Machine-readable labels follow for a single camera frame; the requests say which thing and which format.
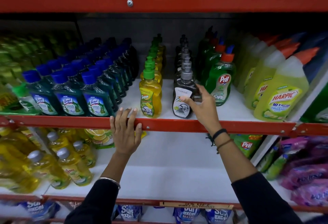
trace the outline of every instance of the pink packet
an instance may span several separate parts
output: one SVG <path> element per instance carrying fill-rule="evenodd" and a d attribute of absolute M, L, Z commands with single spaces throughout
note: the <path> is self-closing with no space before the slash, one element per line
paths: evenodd
<path fill-rule="evenodd" d="M 291 200 L 298 205 L 328 206 L 328 179 L 316 179 L 294 190 Z"/>
<path fill-rule="evenodd" d="M 328 163 L 328 156 L 320 156 L 320 157 L 307 157 L 302 159 L 297 159 L 288 162 L 285 167 L 282 169 L 280 174 L 287 176 L 289 171 L 293 168 L 297 168 L 303 165 L 311 165 L 311 164 L 326 164 Z"/>
<path fill-rule="evenodd" d="M 304 149 L 307 143 L 308 143 L 308 138 L 306 137 L 289 138 L 289 139 L 281 140 L 279 142 L 279 148 L 281 153 L 284 154 L 289 151 Z"/>
<path fill-rule="evenodd" d="M 313 147 L 309 154 L 311 156 L 328 156 L 328 144 L 319 144 Z"/>
<path fill-rule="evenodd" d="M 282 180 L 281 186 L 288 190 L 294 190 L 319 178 L 328 178 L 328 164 L 304 165 L 293 168 Z"/>

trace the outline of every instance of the black sleeve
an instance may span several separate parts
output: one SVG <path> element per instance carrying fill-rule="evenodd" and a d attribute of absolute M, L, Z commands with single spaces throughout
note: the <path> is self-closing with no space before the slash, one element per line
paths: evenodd
<path fill-rule="evenodd" d="M 235 181 L 231 186 L 250 224 L 302 223 L 260 172 Z"/>
<path fill-rule="evenodd" d="M 118 186 L 110 180 L 97 180 L 80 206 L 65 219 L 64 224 L 111 223 Z"/>

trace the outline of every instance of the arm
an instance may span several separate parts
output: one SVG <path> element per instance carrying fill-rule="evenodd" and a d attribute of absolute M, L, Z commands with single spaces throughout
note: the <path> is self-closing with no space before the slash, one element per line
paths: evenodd
<path fill-rule="evenodd" d="M 215 99 L 203 86 L 197 86 L 202 95 L 200 105 L 188 97 L 180 99 L 192 108 L 198 121 L 213 136 L 222 128 L 217 116 Z M 222 133 L 214 142 L 219 146 L 229 139 L 229 135 Z M 250 223 L 302 223 L 289 204 L 280 197 L 264 176 L 257 172 L 234 142 L 221 146 L 219 153 L 232 182 L 232 188 Z"/>
<path fill-rule="evenodd" d="M 137 109 L 133 110 L 126 125 L 126 119 L 130 111 L 131 109 L 123 111 L 123 108 L 120 108 L 116 118 L 110 117 L 116 151 L 100 176 L 110 178 L 118 184 L 130 156 L 136 151 L 141 142 L 141 123 L 137 125 L 135 135 L 133 127 Z M 110 223 L 118 190 L 118 185 L 115 182 L 107 179 L 97 180 L 82 204 L 67 216 L 65 224 Z"/>

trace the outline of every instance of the black wristband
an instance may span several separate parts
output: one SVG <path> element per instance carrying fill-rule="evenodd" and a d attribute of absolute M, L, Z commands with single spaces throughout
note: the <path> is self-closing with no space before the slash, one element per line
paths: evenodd
<path fill-rule="evenodd" d="M 225 132 L 225 133 L 228 134 L 227 129 L 222 128 L 222 129 L 220 129 L 219 131 L 217 131 L 217 132 L 212 136 L 213 141 L 214 141 L 214 140 L 215 140 L 215 139 L 216 139 L 221 133 L 223 133 L 223 132 Z"/>

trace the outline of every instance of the bolt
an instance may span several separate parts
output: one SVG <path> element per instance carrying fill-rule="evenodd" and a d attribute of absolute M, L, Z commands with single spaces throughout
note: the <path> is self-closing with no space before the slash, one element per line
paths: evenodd
<path fill-rule="evenodd" d="M 132 7 L 133 6 L 133 1 L 132 0 L 128 0 L 128 7 Z"/>

